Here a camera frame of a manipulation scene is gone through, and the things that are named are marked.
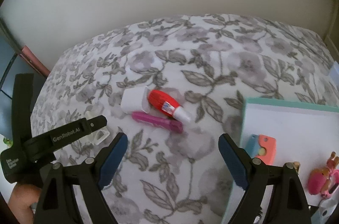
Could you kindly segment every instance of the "human hand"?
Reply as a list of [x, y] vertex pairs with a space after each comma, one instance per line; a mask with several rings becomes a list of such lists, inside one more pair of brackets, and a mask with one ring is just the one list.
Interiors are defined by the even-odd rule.
[[37, 203], [41, 189], [28, 184], [17, 183], [8, 201], [8, 207], [20, 224], [33, 224], [33, 212], [30, 206]]

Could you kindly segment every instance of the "red glue bottle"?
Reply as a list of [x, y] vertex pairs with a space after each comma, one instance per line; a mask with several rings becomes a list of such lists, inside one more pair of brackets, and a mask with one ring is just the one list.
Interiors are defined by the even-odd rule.
[[169, 117], [173, 117], [184, 124], [192, 122], [192, 116], [170, 95], [160, 90], [152, 90], [149, 93], [148, 101], [156, 109]]

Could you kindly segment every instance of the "orange and blue pencil sharpener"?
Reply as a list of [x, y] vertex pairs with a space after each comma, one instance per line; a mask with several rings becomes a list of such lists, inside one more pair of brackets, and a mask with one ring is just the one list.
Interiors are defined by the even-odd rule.
[[252, 134], [245, 151], [251, 158], [256, 157], [266, 165], [272, 165], [277, 151], [277, 141], [266, 135]]

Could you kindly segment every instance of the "purple marker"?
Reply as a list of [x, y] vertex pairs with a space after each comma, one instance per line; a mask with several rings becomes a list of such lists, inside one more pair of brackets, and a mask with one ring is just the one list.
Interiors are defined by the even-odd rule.
[[145, 122], [151, 126], [161, 127], [176, 133], [182, 133], [182, 123], [176, 120], [169, 120], [155, 117], [144, 112], [132, 112], [132, 119], [137, 122]]

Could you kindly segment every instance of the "silver bolt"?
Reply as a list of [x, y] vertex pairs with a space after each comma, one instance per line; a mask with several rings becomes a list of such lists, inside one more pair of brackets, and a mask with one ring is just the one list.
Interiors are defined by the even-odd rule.
[[290, 169], [294, 168], [294, 164], [291, 162], [286, 163], [286, 166]]
[[260, 164], [261, 164], [261, 160], [260, 160], [259, 158], [253, 158], [253, 159], [252, 159], [252, 162], [253, 162], [253, 164], [255, 164], [255, 165], [260, 165]]
[[85, 163], [90, 165], [91, 163], [94, 162], [94, 158], [93, 157], [88, 157], [86, 160], [85, 160]]
[[61, 164], [60, 163], [55, 163], [53, 164], [53, 169], [58, 169], [61, 167]]

